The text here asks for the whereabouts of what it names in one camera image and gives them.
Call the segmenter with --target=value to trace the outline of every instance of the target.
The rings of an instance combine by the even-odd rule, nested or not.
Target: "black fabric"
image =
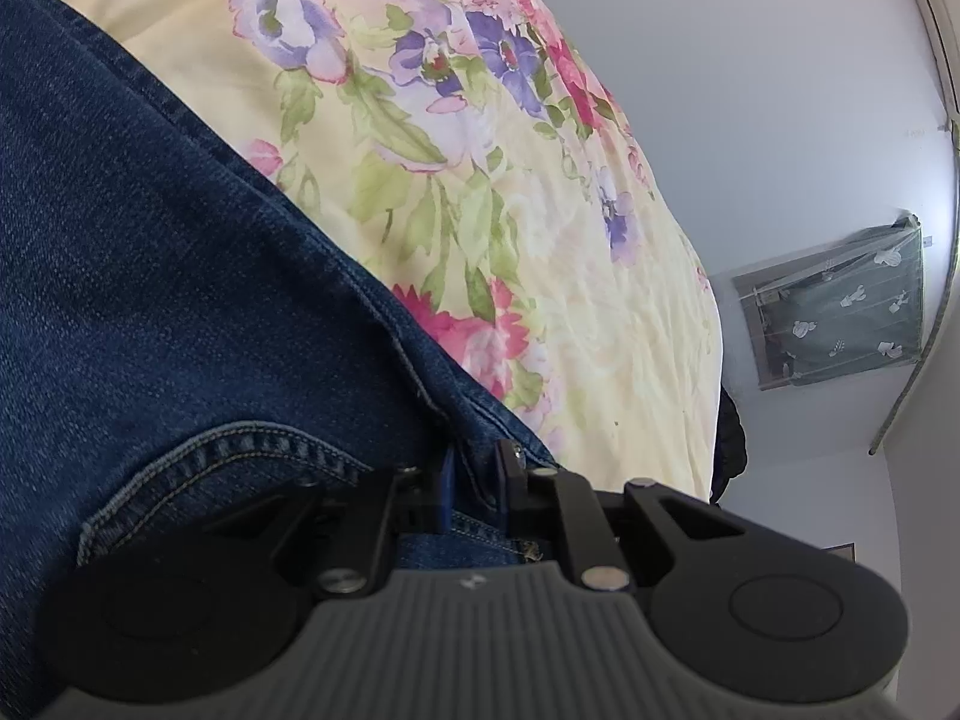
[[[717,412],[717,438],[713,446],[713,482],[710,502],[716,503],[734,476],[747,469],[747,437],[740,424],[736,403],[720,388],[720,408]]]

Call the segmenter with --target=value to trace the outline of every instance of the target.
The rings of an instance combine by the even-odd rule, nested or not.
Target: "bed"
[[[595,488],[643,476],[709,497],[709,281],[623,112],[540,0],[64,1],[558,461]]]

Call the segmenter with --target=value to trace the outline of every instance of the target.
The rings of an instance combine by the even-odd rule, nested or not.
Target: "purple flower print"
[[[347,78],[344,37],[324,0],[228,0],[233,34],[247,38],[275,65],[306,68],[320,81]]]
[[[640,225],[634,214],[634,199],[628,191],[616,194],[609,167],[602,167],[596,179],[611,261],[632,265],[637,259],[637,244],[640,242]]]
[[[533,43],[485,13],[467,13],[467,21],[490,72],[507,87],[517,105],[532,116],[538,115],[542,105],[530,85],[530,76],[539,69],[541,60]]]
[[[423,79],[432,83],[441,97],[452,97],[464,88],[450,67],[448,47],[429,31],[421,34],[410,30],[397,40],[390,70],[397,85]]]

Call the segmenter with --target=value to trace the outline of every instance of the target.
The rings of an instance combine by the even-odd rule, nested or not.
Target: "black mechanical device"
[[[879,576],[648,480],[498,461],[526,565],[394,570],[444,469],[279,488],[83,567],[38,641],[47,720],[901,718]]]

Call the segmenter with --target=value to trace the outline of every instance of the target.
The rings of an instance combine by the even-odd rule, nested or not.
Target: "circular button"
[[[741,584],[731,594],[730,612],[741,626],[761,637],[808,641],[840,622],[843,602],[817,581],[774,575]]]
[[[584,571],[580,581],[591,590],[616,592],[630,584],[630,574],[615,565],[594,565]]]
[[[212,609],[213,595],[201,581],[154,576],[125,581],[107,594],[104,617],[124,637],[169,641],[203,627]]]

